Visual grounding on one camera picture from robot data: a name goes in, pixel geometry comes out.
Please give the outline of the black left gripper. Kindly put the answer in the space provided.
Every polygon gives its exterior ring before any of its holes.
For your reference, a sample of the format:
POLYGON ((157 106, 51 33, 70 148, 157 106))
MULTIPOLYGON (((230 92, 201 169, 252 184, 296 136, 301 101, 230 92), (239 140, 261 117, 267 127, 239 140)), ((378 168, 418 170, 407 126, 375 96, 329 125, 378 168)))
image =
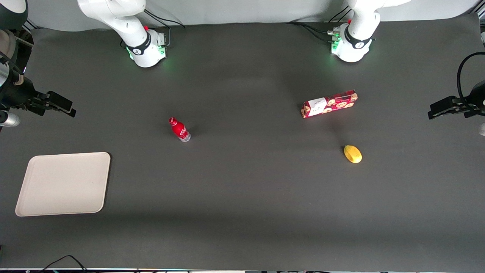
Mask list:
POLYGON ((430 111, 428 112, 428 119, 432 120, 439 116, 444 115, 456 115, 464 113, 464 117, 467 119, 471 116, 484 116, 485 115, 485 81, 481 81, 476 84, 471 93, 459 100, 456 96, 448 96, 438 102, 430 105, 430 111))

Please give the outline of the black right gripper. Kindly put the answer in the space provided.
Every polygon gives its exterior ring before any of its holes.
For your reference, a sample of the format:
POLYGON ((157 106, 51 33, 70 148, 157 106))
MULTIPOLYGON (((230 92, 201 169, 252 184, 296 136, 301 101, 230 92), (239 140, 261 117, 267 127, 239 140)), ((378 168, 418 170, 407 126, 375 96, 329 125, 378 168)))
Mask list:
POLYGON ((75 117, 77 111, 72 108, 71 100, 53 91, 49 91, 47 94, 36 91, 33 83, 27 78, 24 78, 21 85, 15 85, 16 80, 15 77, 8 77, 2 84, 0 110, 9 111, 13 108, 43 116, 45 111, 50 110, 51 107, 55 111, 67 114, 72 118, 75 117))

